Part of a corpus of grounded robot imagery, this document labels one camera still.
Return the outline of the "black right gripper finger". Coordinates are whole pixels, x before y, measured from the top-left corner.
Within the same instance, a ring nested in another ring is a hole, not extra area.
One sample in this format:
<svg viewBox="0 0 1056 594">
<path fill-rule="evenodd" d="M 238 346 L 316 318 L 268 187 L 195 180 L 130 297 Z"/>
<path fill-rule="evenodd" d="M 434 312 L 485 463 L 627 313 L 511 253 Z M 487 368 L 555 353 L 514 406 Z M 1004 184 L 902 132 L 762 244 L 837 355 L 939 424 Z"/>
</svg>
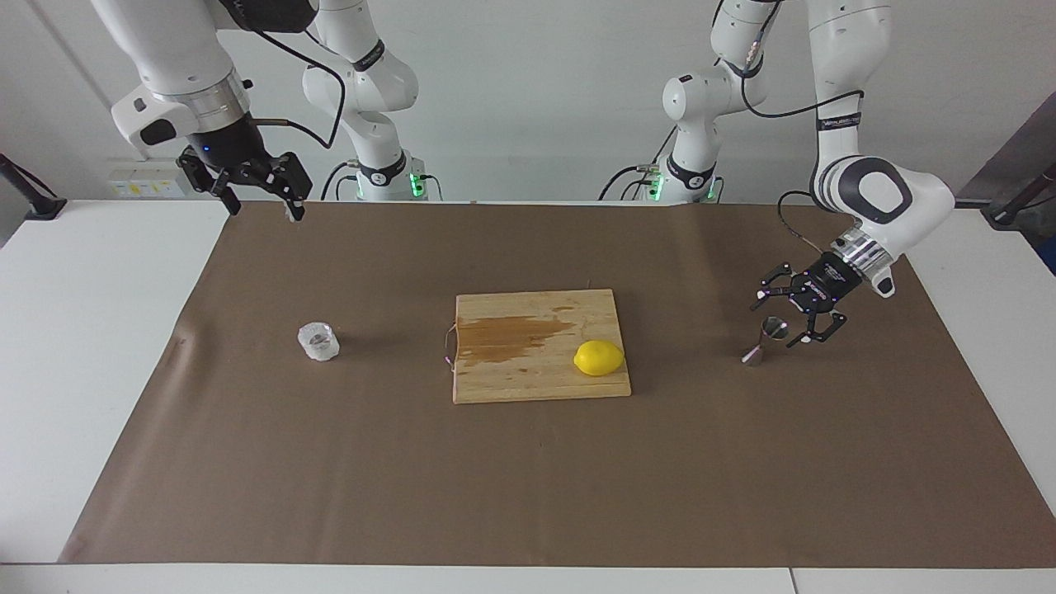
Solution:
<svg viewBox="0 0 1056 594">
<path fill-rule="evenodd" d="M 304 218 L 304 202 L 309 198 L 313 182 L 295 152 L 267 159 L 262 188 L 282 200 L 291 222 L 300 222 Z"/>
<path fill-rule="evenodd" d="M 201 161 L 197 155 L 180 155 L 177 166 L 182 173 L 187 177 L 193 191 L 214 196 L 230 217 L 240 214 L 242 203 L 233 189 L 229 187 L 227 172 L 221 172 L 214 177 L 206 163 Z"/>
</svg>

